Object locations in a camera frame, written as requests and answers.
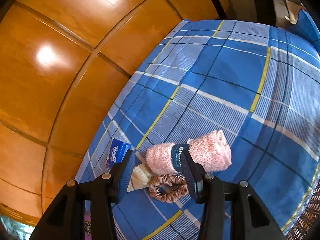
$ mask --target rolled pink towel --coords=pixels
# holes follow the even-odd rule
[[[223,171],[231,165],[231,149],[222,130],[188,139],[187,143],[162,143],[152,146],[146,155],[149,168],[159,175],[181,172],[180,154],[186,148],[189,148],[193,161],[201,164],[206,172]]]

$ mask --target pink fluffy fabric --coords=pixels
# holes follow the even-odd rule
[[[196,139],[188,139],[189,152],[195,163],[200,163],[206,172],[223,171],[231,165],[231,149],[222,130],[213,131]],[[156,174],[178,172],[172,166],[171,148],[175,143],[154,145],[147,150],[149,168]]]

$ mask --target blue plaid bedsheet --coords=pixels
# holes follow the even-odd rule
[[[232,165],[216,175],[249,181],[286,234],[319,178],[319,68],[314,47],[290,32],[235,20],[182,21],[123,88],[76,180],[110,170],[111,138],[132,144],[138,165],[152,145],[222,129]],[[167,204],[147,188],[113,206],[118,238],[132,240],[197,239],[202,212],[189,195]],[[224,239],[229,228],[226,203]]]

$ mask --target brown scrunchie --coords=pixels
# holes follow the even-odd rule
[[[159,191],[159,188],[162,185],[173,186],[174,184],[181,185],[176,191],[170,192],[168,194],[162,195]],[[182,175],[176,174],[167,174],[163,176],[154,177],[153,181],[149,186],[150,196],[154,197],[156,200],[173,203],[176,202],[179,198],[184,197],[188,194],[188,188],[186,180]]]

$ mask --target silver screw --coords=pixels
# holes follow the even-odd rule
[[[241,181],[240,181],[240,185],[241,185],[242,187],[248,187],[248,186],[249,186],[249,183],[246,182],[245,180],[241,180]]]
[[[75,182],[74,180],[69,180],[69,181],[67,182],[67,186],[68,186],[68,187],[73,187],[75,184],[76,184],[76,182]]]
[[[102,178],[103,179],[110,179],[111,178],[111,174],[110,173],[103,173],[102,174]]]
[[[206,173],[204,176],[206,179],[213,179],[214,176],[211,173]]]

